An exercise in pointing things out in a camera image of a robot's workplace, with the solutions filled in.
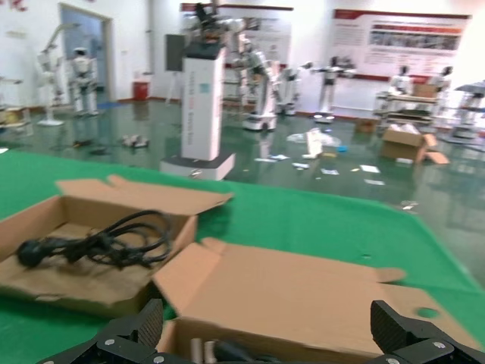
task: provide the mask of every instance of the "black power cable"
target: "black power cable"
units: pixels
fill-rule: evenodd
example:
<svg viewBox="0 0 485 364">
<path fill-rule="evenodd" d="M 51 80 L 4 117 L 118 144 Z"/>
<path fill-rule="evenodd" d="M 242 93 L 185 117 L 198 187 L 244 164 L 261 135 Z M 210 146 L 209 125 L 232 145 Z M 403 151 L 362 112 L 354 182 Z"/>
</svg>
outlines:
<svg viewBox="0 0 485 364">
<path fill-rule="evenodd" d="M 147 215 L 160 218 L 163 224 L 157 225 L 141 221 L 127 224 L 136 218 Z M 144 210 L 122 218 L 106 229 L 84 239 L 46 237 L 27 240 L 17 249 L 17 258 L 21 265 L 28 268 L 35 268 L 44 258 L 59 255 L 64 256 L 69 263 L 77 262 L 85 256 L 95 263 L 113 265 L 119 269 L 131 265 L 150 268 L 152 263 L 165 260 L 172 250 L 171 225 L 170 217 L 163 212 Z M 118 239 L 125 234 L 141 237 L 143 245 L 134 247 Z M 150 243 L 149 237 L 153 234 L 159 238 L 154 243 Z M 146 255 L 162 245 L 167 248 L 162 254 Z"/>
</svg>

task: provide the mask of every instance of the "poster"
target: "poster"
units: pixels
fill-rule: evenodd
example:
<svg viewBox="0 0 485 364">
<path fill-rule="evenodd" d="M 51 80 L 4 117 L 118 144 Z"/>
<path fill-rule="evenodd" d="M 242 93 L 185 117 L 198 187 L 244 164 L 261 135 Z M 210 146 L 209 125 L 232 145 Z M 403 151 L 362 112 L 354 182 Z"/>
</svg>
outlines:
<svg viewBox="0 0 485 364">
<path fill-rule="evenodd" d="M 193 16 L 194 7 L 195 4 L 181 4 L 182 18 Z M 284 67 L 288 64 L 293 8 L 221 5 L 218 11 L 222 18 L 244 19 L 244 34 L 256 49 L 269 60 L 279 61 Z"/>
<path fill-rule="evenodd" d="M 330 57 L 360 78 L 386 80 L 402 65 L 424 79 L 453 66 L 470 16 L 336 9 Z"/>
</svg>

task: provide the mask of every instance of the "open cardboard box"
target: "open cardboard box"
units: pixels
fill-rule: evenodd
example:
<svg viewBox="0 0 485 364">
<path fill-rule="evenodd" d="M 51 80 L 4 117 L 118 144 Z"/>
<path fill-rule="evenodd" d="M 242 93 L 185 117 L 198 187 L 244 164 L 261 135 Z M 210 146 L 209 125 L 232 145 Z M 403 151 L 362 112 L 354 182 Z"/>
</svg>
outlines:
<svg viewBox="0 0 485 364">
<path fill-rule="evenodd" d="M 141 266 L 123 270 L 97 265 L 86 258 L 69 265 L 53 257 L 33 269 L 17 262 L 15 251 L 25 240 L 44 236 L 85 237 L 121 218 L 143 209 L 157 209 L 171 216 L 173 249 L 171 259 L 194 241 L 197 214 L 224 204 L 232 195 L 183 188 L 141 184 L 118 176 L 100 180 L 65 180 L 58 186 L 62 196 L 54 196 L 0 221 L 0 294 L 28 300 L 48 301 L 57 306 L 119 316 L 138 312 L 153 292 L 152 269 Z M 160 224 L 154 217 L 141 218 Z M 129 241 L 129 235 L 120 237 Z"/>
<path fill-rule="evenodd" d="M 381 355 L 370 328 L 371 302 L 431 319 L 458 342 L 477 342 L 422 290 L 391 285 L 397 268 L 369 268 L 215 239 L 193 243 L 160 269 L 155 284 L 177 310 L 158 350 L 190 359 L 193 338 L 233 340 L 283 361 L 361 363 Z"/>
<path fill-rule="evenodd" d="M 380 154 L 383 157 L 411 159 L 415 163 L 426 158 L 439 165 L 449 163 L 444 154 L 431 150 L 437 145 L 437 139 L 433 134 L 414 134 L 387 129 L 382 139 Z"/>
</svg>

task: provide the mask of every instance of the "cardboard box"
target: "cardboard box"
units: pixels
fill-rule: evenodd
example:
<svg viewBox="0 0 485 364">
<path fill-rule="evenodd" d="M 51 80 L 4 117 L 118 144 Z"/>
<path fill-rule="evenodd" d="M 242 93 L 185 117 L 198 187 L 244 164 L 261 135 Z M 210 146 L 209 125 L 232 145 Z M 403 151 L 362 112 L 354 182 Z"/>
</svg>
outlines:
<svg viewBox="0 0 485 364">
<path fill-rule="evenodd" d="M 149 283 L 163 262 L 152 269 L 131 266 L 120 271 L 86 258 L 69 265 L 64 258 L 56 256 L 37 268 L 28 269 L 17 262 L 14 253 L 25 240 L 48 235 L 83 238 L 91 230 L 106 228 L 127 215 L 157 209 L 171 215 L 171 258 L 194 241 L 196 214 L 219 206 L 232 196 L 139 184 L 117 176 L 111 176 L 110 182 L 60 181 L 58 186 L 63 196 L 54 196 L 0 221 L 0 294 L 98 315 L 138 312 L 150 298 Z M 140 219 L 160 224 L 155 217 Z M 129 243 L 138 242 L 136 238 L 136 241 L 129 240 L 133 238 L 130 235 L 121 238 Z"/>
<path fill-rule="evenodd" d="M 370 309 L 401 315 L 435 309 L 431 321 L 462 344 L 477 342 L 422 290 L 391 285 L 396 268 L 369 268 L 215 239 L 191 244 L 154 275 L 177 310 L 158 350 L 189 359 L 190 340 L 230 339 L 283 361 L 361 363 L 381 355 Z"/>
<path fill-rule="evenodd" d="M 379 121 L 377 119 L 358 119 L 355 122 L 356 133 L 373 133 Z"/>
<path fill-rule="evenodd" d="M 435 99 L 437 97 L 437 93 L 438 89 L 436 86 L 415 84 L 412 95 L 417 97 Z"/>
<path fill-rule="evenodd" d="M 411 159 L 416 163 L 428 158 L 437 164 L 449 163 L 444 154 L 430 149 L 437 145 L 433 134 L 413 134 L 387 129 L 382 139 L 380 154 L 383 157 Z"/>
</svg>

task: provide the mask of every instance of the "green tablecloth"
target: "green tablecloth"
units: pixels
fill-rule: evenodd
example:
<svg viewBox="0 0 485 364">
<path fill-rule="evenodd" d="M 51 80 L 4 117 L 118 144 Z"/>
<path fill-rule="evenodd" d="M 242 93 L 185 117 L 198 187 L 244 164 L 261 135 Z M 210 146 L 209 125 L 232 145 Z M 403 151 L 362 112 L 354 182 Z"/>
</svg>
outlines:
<svg viewBox="0 0 485 364">
<path fill-rule="evenodd" d="M 377 202 L 236 182 L 188 180 L 156 171 L 7 152 L 0 155 L 0 218 L 58 193 L 60 179 L 119 174 L 132 180 L 233 192 L 200 216 L 198 238 L 399 267 L 485 344 L 485 295 L 418 218 Z M 4 362 L 35 362 L 91 337 L 104 321 L 43 304 L 0 299 Z"/>
</svg>

